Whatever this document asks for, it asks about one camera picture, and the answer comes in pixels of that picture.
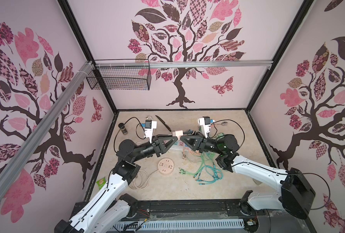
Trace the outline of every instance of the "black frame edge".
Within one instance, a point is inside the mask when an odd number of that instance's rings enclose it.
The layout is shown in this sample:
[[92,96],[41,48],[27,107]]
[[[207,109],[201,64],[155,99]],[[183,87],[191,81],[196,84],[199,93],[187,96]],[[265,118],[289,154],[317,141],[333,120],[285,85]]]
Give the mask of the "black frame edge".
[[271,77],[272,73],[274,72],[277,64],[282,58],[282,55],[284,54],[285,50],[287,49],[290,41],[294,37],[296,31],[298,30],[299,26],[304,20],[304,17],[306,16],[307,12],[309,11],[312,3],[314,0],[304,0],[301,7],[299,8],[293,22],[291,23],[286,35],[284,36],[279,48],[276,51],[275,56],[273,57],[273,63],[269,70],[267,70],[259,83],[257,89],[255,90],[253,96],[250,99],[250,102],[246,108],[247,111],[251,111],[251,109],[254,107],[257,99],[259,98],[260,94],[262,93],[264,87],[266,86],[269,78]]
[[[70,25],[70,28],[73,31],[74,36],[76,37],[76,39],[78,41],[79,46],[82,49],[83,54],[85,55],[86,59],[88,61],[92,61],[92,64],[95,66],[96,62],[94,60],[94,57],[92,56],[90,48],[88,47],[88,44],[87,44],[87,42],[86,42],[86,40],[85,40],[85,38],[84,38],[84,36],[82,34],[82,31],[79,28],[77,20],[74,17],[74,14],[72,12],[72,9],[69,6],[68,1],[67,0],[57,0],[57,1],[58,1],[59,5],[60,5],[60,7],[61,7],[65,17],[66,17],[66,20],[68,21],[68,23]],[[103,81],[100,73],[98,73],[98,75],[100,76],[100,78],[98,78],[98,82],[100,84],[104,84],[104,81]],[[108,104],[109,104],[110,108],[113,111],[113,114],[116,114],[117,113],[117,108],[116,108],[116,106],[115,106],[115,104],[113,102],[112,97],[110,96],[109,91],[104,88],[105,84],[104,85],[100,85],[100,86],[101,86],[101,90],[103,91],[106,100],[108,101]]]
[[92,194],[92,191],[95,187],[96,179],[98,177],[98,174],[99,174],[99,171],[101,168],[101,164],[104,160],[105,153],[108,149],[110,138],[112,137],[112,133],[113,133],[114,126],[115,126],[115,123],[116,123],[117,118],[118,118],[118,114],[119,114],[119,111],[116,114],[114,114],[114,116],[113,116],[112,124],[110,125],[107,136],[105,137],[103,147],[102,147],[101,152],[99,154],[98,160],[96,161],[96,166],[95,166],[94,172],[92,174],[92,177],[91,177],[91,180],[90,180],[90,183],[88,185],[86,195],[85,195],[85,198],[83,201],[86,201],[86,202],[90,201],[91,194]]

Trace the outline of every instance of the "black cable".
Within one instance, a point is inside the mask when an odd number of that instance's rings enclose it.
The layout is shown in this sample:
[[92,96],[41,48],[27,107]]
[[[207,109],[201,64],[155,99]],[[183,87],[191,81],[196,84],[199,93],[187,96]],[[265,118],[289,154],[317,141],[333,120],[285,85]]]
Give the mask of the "black cable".
[[234,167],[234,166],[239,165],[239,164],[242,164],[242,163],[249,163],[249,164],[255,165],[255,166],[257,166],[257,167],[263,168],[264,170],[271,171],[271,172],[276,173],[276,174],[279,174],[279,175],[296,176],[296,175],[308,175],[308,174],[312,174],[312,175],[319,176],[321,179],[324,180],[326,186],[328,187],[328,192],[329,192],[328,200],[327,200],[327,202],[326,202],[323,206],[321,206],[321,207],[319,207],[319,208],[311,208],[310,210],[319,210],[319,209],[322,209],[322,208],[326,207],[326,205],[329,204],[329,201],[330,201],[330,187],[329,187],[329,184],[328,184],[328,182],[326,182],[326,180],[325,180],[322,176],[320,176],[320,175],[318,175],[318,174],[316,174],[316,173],[307,172],[307,173],[297,173],[297,174],[283,174],[283,173],[275,172],[275,171],[273,171],[273,170],[269,170],[269,169],[267,169],[267,168],[264,168],[264,167],[259,166],[259,165],[257,165],[257,164],[253,164],[253,163],[251,163],[251,162],[241,162],[241,163],[237,163],[237,164],[235,164],[235,165],[232,165],[231,167]]
[[[124,124],[126,125],[126,123],[127,123],[129,120],[133,119],[133,118],[137,119],[138,122],[139,122],[139,124],[142,125],[142,124],[140,123],[140,120],[139,120],[138,118],[136,118],[136,117],[132,117],[132,118],[128,119]],[[118,133],[119,133],[120,131],[121,131],[121,129],[118,130],[117,134],[116,134],[115,137],[114,137],[114,141],[113,141],[113,149],[114,149],[114,152],[115,152],[115,153],[117,153],[117,152],[115,151],[115,139],[117,138],[117,135],[118,135]]]

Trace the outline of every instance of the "tree mural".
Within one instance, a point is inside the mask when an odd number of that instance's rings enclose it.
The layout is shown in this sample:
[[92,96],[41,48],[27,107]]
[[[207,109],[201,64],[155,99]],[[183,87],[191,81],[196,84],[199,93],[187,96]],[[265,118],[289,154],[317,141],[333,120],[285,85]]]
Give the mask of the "tree mural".
[[[5,23],[2,24],[1,28],[3,27],[9,28]],[[40,44],[34,41],[34,33],[30,28],[25,29],[25,34],[18,32],[14,38],[8,37],[11,41],[0,35],[0,38],[8,44],[15,40],[17,53],[22,60],[18,71],[12,60],[0,48],[0,142],[4,143],[0,145],[0,163],[8,161],[16,154],[20,148],[16,143],[25,141],[31,135],[46,112],[58,100],[58,95],[65,90],[64,85],[70,82],[74,75],[72,63],[64,68],[59,53],[53,56],[53,49],[49,43],[44,38],[38,35],[37,37]],[[40,45],[44,54],[37,53]],[[26,61],[31,58],[36,60],[29,69],[26,67]],[[72,141],[70,136],[76,133],[71,126],[83,120],[80,117],[85,109],[86,100],[86,96],[81,96],[83,86],[82,82],[49,129],[50,137],[38,146],[32,159],[28,161],[34,163],[30,174],[39,187],[46,189],[46,179],[57,174],[59,165],[72,162],[82,167],[84,187],[86,172],[94,166],[90,161],[95,150],[90,155],[84,156],[68,151],[66,147],[66,143]],[[101,119],[102,109],[94,98],[93,103],[95,113],[92,122]],[[11,137],[11,141],[16,143],[7,143],[3,139],[4,135]],[[0,172],[6,165],[0,166]]]
[[289,125],[295,132],[286,151],[270,146],[279,156],[277,166],[282,163],[288,169],[288,160],[301,141],[312,141],[309,149],[316,149],[316,159],[326,154],[329,157],[327,173],[331,180],[338,165],[331,152],[337,149],[341,161],[338,176],[345,187],[345,68],[338,66],[339,59],[345,60],[345,37],[333,40],[338,43],[339,56],[330,53],[324,43],[312,60],[312,70],[308,60],[298,64],[298,77],[288,83],[292,89],[280,95],[291,107],[285,115],[290,116]]
[[[208,0],[215,8],[211,14],[207,10],[206,0],[142,0],[152,8],[145,8],[137,12],[132,28],[137,39],[131,39],[128,48],[136,53],[136,62],[148,59],[152,62],[196,62],[196,61],[227,61],[239,60],[243,52],[231,52],[244,44],[234,41],[241,28],[236,28],[241,20],[241,11],[232,9],[238,5],[238,0]],[[141,24],[137,21],[144,17],[149,23]],[[179,103],[194,103],[185,95],[182,79],[197,78],[201,75],[208,79],[209,75],[218,75],[227,71],[225,67],[151,69],[156,80],[161,78],[165,82],[173,80],[179,93],[178,97],[167,105]],[[232,85],[215,85],[213,89],[219,94],[232,89]]]

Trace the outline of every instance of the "beige floor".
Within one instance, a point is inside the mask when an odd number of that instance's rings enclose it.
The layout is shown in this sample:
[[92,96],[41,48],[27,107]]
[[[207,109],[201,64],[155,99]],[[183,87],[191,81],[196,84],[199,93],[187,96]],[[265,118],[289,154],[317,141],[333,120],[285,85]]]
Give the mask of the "beige floor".
[[[123,111],[119,113],[117,118],[116,127],[114,128],[108,150],[105,154],[104,161],[101,165],[97,180],[106,177],[108,179],[109,171],[115,166],[117,157],[113,150],[113,141],[115,134],[118,131],[118,124],[125,122],[130,117],[137,117],[142,123],[145,118],[150,115],[153,120],[157,121],[157,129],[154,135],[157,134],[170,134],[166,127],[155,117],[161,117],[168,126],[174,130],[198,130],[197,119],[203,116],[209,116],[214,120],[232,119],[241,125],[244,129],[246,140],[244,145],[238,151],[240,155],[245,156],[253,161],[266,164],[268,162],[259,144],[259,141],[251,127],[248,117],[243,110],[223,110],[223,111]],[[136,119],[130,120],[126,128],[127,135],[121,132],[118,134],[115,141],[115,148],[118,150],[118,145],[125,139],[131,139],[134,142],[141,142],[135,135],[135,127],[138,121]],[[217,126],[218,133],[230,133],[235,135],[238,143],[243,141],[243,134],[241,129],[233,122],[228,122],[227,126]],[[138,127],[138,135],[143,137],[141,127]],[[174,161],[174,171],[168,176],[164,176],[159,172],[153,174],[149,180],[149,186],[143,190],[133,190],[130,187],[122,193],[128,193],[138,200],[176,200],[176,199],[231,199],[241,198],[245,191],[272,191],[273,189],[265,184],[256,185],[254,181],[245,175],[223,171],[224,177],[222,180],[216,181],[214,184],[198,185],[193,176],[179,174],[178,167],[185,170],[195,172],[200,163],[191,163],[183,159],[182,151],[169,150],[167,153],[157,158],[156,155],[150,158],[145,158],[136,163],[141,166],[148,174],[157,170],[158,161],[162,158],[170,158]],[[201,175],[201,179],[210,180],[205,175]],[[136,183],[140,182],[140,177],[136,178]],[[92,191],[91,198],[99,191],[98,185]]]

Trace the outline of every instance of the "black wire mesh basket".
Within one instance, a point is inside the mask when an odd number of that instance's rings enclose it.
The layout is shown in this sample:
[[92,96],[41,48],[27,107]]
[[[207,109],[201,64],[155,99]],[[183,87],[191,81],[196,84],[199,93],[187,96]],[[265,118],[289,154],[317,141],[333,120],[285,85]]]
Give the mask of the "black wire mesh basket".
[[95,69],[87,76],[91,89],[101,89],[103,86],[108,90],[149,90],[152,77],[147,59],[108,60],[115,63],[96,64]]

